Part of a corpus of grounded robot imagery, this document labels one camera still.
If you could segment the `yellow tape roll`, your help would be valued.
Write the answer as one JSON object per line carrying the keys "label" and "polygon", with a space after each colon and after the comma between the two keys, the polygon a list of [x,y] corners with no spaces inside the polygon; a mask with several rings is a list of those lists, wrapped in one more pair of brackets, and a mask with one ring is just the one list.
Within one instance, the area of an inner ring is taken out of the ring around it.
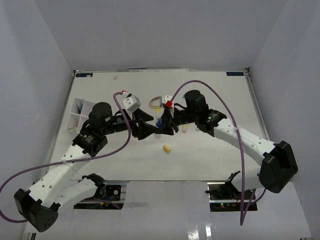
{"label": "yellow tape roll", "polygon": [[149,101],[149,107],[152,109],[159,109],[162,107],[162,97],[161,96],[157,96],[152,98]]}

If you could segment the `clear spray bottle blue cap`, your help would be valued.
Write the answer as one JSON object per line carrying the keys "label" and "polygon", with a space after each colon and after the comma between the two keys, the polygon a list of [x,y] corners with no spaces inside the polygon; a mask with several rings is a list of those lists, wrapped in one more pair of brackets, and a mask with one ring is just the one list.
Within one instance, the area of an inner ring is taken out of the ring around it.
{"label": "clear spray bottle blue cap", "polygon": [[[156,127],[156,129],[159,129],[161,126],[162,126],[162,118],[158,117],[155,122],[155,127]],[[155,140],[159,140],[161,138],[161,134],[158,133],[158,130],[155,130],[153,137]]]}

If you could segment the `dark blue pen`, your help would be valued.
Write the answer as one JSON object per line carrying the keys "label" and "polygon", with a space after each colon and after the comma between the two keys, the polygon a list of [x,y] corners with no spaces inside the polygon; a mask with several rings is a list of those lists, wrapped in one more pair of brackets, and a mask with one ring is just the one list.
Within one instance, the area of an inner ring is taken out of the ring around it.
{"label": "dark blue pen", "polygon": [[79,114],[82,112],[84,102],[85,102],[84,99],[78,99],[77,102],[76,102],[76,106],[77,106]]}

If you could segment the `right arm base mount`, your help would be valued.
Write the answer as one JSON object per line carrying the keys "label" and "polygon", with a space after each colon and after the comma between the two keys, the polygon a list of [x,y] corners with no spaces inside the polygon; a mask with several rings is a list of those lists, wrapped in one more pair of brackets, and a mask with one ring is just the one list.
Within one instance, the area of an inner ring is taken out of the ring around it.
{"label": "right arm base mount", "polygon": [[240,171],[232,173],[226,181],[214,181],[207,183],[209,207],[214,212],[240,212],[241,192],[238,191],[231,181],[239,175]]}

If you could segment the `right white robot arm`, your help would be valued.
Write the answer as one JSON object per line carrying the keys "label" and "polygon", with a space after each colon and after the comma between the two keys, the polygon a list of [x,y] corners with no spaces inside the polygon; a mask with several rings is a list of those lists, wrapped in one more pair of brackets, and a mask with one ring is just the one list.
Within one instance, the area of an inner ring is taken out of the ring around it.
{"label": "right white robot arm", "polygon": [[188,91],[184,99],[185,107],[173,103],[169,95],[160,97],[159,104],[163,108],[160,134],[173,135],[179,126],[194,123],[201,132],[242,150],[260,166],[245,172],[244,176],[240,176],[238,171],[230,175],[225,187],[229,198],[236,200],[244,190],[258,188],[278,194],[298,172],[292,146],[286,141],[276,143],[235,127],[225,114],[209,108],[199,90]]}

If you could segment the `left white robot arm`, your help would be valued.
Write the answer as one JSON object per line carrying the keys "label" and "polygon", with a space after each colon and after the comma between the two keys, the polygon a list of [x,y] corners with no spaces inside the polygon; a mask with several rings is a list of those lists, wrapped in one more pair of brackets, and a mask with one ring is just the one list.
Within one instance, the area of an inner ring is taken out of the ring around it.
{"label": "left white robot arm", "polygon": [[125,109],[116,114],[107,102],[98,102],[83,123],[79,134],[61,159],[27,190],[14,194],[18,212],[40,233],[48,230],[64,208],[83,200],[110,201],[109,185],[101,176],[91,173],[71,187],[67,183],[107,145],[107,135],[127,131],[129,137],[143,140],[152,135],[155,126],[148,122],[153,116],[140,109],[138,103],[129,101]]}

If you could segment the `white pen yellow cap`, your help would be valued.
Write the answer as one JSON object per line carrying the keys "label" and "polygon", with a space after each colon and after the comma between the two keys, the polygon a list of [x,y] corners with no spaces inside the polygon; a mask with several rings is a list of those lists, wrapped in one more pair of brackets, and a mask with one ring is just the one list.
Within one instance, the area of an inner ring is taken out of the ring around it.
{"label": "white pen yellow cap", "polygon": [[160,117],[160,108],[156,108],[156,119],[158,120]]}

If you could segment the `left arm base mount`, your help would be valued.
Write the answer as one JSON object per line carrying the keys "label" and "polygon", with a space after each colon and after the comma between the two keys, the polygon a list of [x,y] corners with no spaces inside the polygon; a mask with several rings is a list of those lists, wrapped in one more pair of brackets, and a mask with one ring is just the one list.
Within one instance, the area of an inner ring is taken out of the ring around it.
{"label": "left arm base mount", "polygon": [[124,205],[124,185],[108,183],[101,176],[92,173],[82,176],[82,180],[91,180],[97,187],[94,195],[76,205],[77,210],[121,210]]}

